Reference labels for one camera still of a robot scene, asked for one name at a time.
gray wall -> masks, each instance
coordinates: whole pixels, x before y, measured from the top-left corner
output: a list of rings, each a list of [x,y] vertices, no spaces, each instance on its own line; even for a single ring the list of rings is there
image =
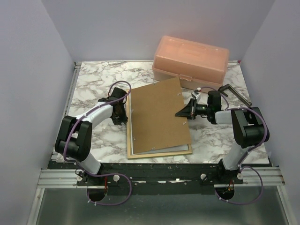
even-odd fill
[[[241,66],[251,99],[269,126],[266,147],[280,165],[300,223],[299,12],[299,0],[276,0]]]
[[[26,224],[74,64],[40,0],[0,7],[0,224]]]
[[[75,61],[151,60],[163,35],[240,60],[274,0],[42,0]]]

translucent plastic bin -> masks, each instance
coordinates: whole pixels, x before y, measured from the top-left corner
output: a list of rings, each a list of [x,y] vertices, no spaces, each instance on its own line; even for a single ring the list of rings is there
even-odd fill
[[[228,49],[163,36],[152,69],[154,78],[159,81],[179,77],[184,88],[218,89],[223,85],[228,57]]]

white marble surface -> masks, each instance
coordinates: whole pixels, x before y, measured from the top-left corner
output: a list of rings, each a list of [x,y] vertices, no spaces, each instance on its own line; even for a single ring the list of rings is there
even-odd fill
[[[151,70],[152,61],[116,61],[84,62],[79,73],[69,115],[76,116],[106,97],[110,85],[118,80],[130,82],[133,88],[156,82]],[[224,84],[230,83],[234,88],[249,98],[240,66],[230,62]],[[191,90],[182,89],[185,104],[191,97]],[[227,92],[230,107],[242,103]],[[207,95],[202,94],[200,104],[207,103]],[[171,157],[127,159],[126,126],[115,126],[111,119],[103,121],[92,134],[91,153],[101,162],[110,163],[218,163],[230,150],[234,141],[231,125],[212,125],[206,119],[197,117],[189,120],[192,136],[193,154]],[[269,163],[264,146],[253,151],[245,163]]]

wooden frame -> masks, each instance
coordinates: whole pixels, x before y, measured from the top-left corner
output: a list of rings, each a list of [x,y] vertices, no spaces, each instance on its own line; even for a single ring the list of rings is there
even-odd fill
[[[185,154],[192,154],[192,145],[188,144],[188,150],[185,151],[173,151],[173,152],[160,152],[160,153],[144,153],[138,155],[132,155],[131,148],[131,111],[130,111],[130,95],[127,97],[126,103],[126,115],[128,117],[128,122],[126,125],[126,134],[127,134],[127,158],[150,158],[150,157],[163,157],[163,156],[175,156],[175,155],[185,155]]]

box lid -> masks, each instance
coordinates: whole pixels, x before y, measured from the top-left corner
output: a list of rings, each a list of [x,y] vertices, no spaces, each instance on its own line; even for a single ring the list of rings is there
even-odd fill
[[[229,51],[225,48],[163,36],[153,67],[178,75],[219,83],[227,70]]]

